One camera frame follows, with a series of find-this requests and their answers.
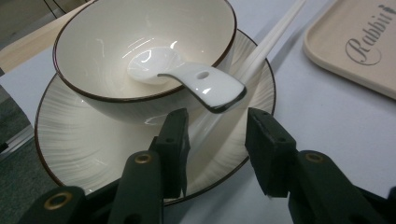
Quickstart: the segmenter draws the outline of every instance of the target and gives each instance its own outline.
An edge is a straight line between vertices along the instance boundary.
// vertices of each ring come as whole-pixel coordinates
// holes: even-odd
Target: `white table surface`
[[[333,2],[307,0],[268,59],[276,78],[275,118],[299,150],[330,156],[351,182],[387,197],[396,186],[396,102],[316,66],[303,52],[305,31]],[[230,0],[238,28],[256,42],[292,0]],[[51,49],[0,77],[34,124],[55,73]],[[209,192],[164,210],[165,223],[291,223],[287,199],[263,195],[250,163]]]

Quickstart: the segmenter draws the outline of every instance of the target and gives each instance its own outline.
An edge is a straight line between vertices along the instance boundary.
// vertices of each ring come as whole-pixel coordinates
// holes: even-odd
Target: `bowl rim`
[[[179,92],[179,91],[183,91],[185,90],[185,87],[183,85],[179,85],[171,90],[168,91],[163,91],[160,93],[156,93],[156,94],[151,94],[151,95],[147,95],[147,96],[141,96],[141,97],[134,97],[134,98],[117,98],[117,97],[107,97],[107,96],[102,96],[102,95],[97,95],[97,94],[93,94],[87,91],[84,91],[82,89],[80,89],[79,87],[73,85],[70,81],[67,80],[67,78],[62,74],[61,69],[58,66],[58,60],[56,57],[56,53],[57,53],[57,47],[58,47],[58,43],[59,40],[64,32],[64,30],[66,29],[66,27],[68,26],[68,24],[75,18],[77,17],[80,13],[82,13],[83,11],[85,11],[85,9],[87,9],[89,6],[92,6],[93,4],[99,2],[100,0],[93,0],[90,4],[88,4],[87,6],[85,6],[81,11],[77,12],[73,17],[70,18],[70,20],[64,25],[64,27],[62,27],[61,31],[59,32],[59,34],[57,35],[54,45],[53,45],[53,49],[52,49],[52,60],[53,60],[53,64],[55,67],[55,71],[56,71],[56,75],[59,76],[61,78],[61,80],[64,82],[64,84],[66,84],[66,86],[68,86],[70,89],[72,89],[73,91],[75,91],[76,93],[82,95],[82,96],[86,96],[88,98],[91,98],[93,100],[97,100],[97,101],[101,101],[101,102],[108,102],[108,103],[138,103],[138,102],[144,102],[144,101],[149,101],[149,100],[155,100],[158,98],[162,98],[168,95],[171,95],[173,93]],[[230,8],[231,12],[233,13],[233,35],[230,39],[230,42],[228,43],[226,49],[222,52],[222,54],[218,57],[218,59],[212,64],[213,67],[218,66],[223,60],[224,58],[227,56],[227,54],[230,52],[232,46],[233,46],[233,42],[235,40],[235,36],[236,36],[236,31],[237,31],[237,20],[236,20],[236,15],[235,15],[235,11],[233,10],[233,6],[230,4],[230,2],[228,0],[222,0],[226,3],[226,5]]]

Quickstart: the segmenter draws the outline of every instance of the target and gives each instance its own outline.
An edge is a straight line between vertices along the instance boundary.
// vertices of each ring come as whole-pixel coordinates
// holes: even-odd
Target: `tray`
[[[335,1],[307,30],[317,65],[396,99],[396,1]]]

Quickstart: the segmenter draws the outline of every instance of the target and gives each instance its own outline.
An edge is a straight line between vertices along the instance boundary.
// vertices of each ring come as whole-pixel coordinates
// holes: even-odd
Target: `white ceramic plate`
[[[231,74],[255,47],[251,39],[237,32]],[[223,116],[202,149],[189,160],[187,198],[213,188],[248,160],[244,147],[247,109],[251,106],[273,113],[276,101],[268,62],[253,79],[247,85],[248,100]],[[190,122],[195,116],[190,115]],[[57,183],[79,186],[89,194],[120,178],[127,158],[148,150],[160,129],[110,119],[54,76],[37,111],[35,141],[43,164]]]

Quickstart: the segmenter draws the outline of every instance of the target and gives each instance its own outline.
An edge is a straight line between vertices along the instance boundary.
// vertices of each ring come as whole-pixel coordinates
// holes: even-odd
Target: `brass screw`
[[[134,162],[139,163],[139,164],[148,163],[151,160],[152,160],[152,158],[149,154],[141,154],[134,158]]]
[[[308,161],[312,161],[315,163],[322,163],[324,161],[323,157],[320,156],[318,153],[306,153],[305,158]]]
[[[72,198],[73,194],[68,191],[57,193],[46,200],[46,202],[44,203],[44,208],[47,210],[55,210],[61,208],[65,204],[69,203]]]

